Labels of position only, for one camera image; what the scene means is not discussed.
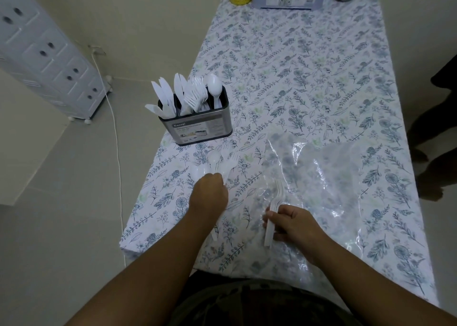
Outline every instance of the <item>hand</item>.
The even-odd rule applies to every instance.
[[[195,183],[189,199],[188,213],[196,214],[198,219],[214,227],[219,216],[229,202],[229,192],[220,173],[205,174]]]
[[[321,253],[325,252],[332,239],[321,229],[312,214],[306,209],[282,204],[278,213],[266,209],[264,224],[271,220],[276,225],[273,239],[281,242],[292,242],[306,259],[318,266]]]

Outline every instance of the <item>person's right arm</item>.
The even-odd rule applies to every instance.
[[[295,243],[306,259],[324,272],[363,323],[457,325],[457,318],[390,281],[334,242],[307,210],[283,204],[278,213],[267,210],[267,219],[283,232],[275,233],[274,238]]]

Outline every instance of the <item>tablecloth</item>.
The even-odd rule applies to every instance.
[[[236,275],[246,223],[232,219],[249,222],[243,202],[262,173],[266,132],[280,128],[317,147],[357,140],[363,260],[437,305],[379,1],[325,0],[321,10],[299,11],[222,0],[192,68],[210,72],[231,88],[233,134],[181,147],[165,133],[123,232],[124,253],[137,257],[186,213],[191,166],[213,149],[233,148],[242,159],[230,175],[218,241],[207,239],[194,267]]]

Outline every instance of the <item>person's left hand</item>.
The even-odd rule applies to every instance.
[[[229,192],[220,173],[208,173],[195,183],[188,213],[214,227],[229,202]]]

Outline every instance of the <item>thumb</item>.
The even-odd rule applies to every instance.
[[[287,231],[290,227],[291,218],[287,215],[278,214],[269,210],[266,212],[266,217],[271,220],[273,224],[282,227],[285,231]]]

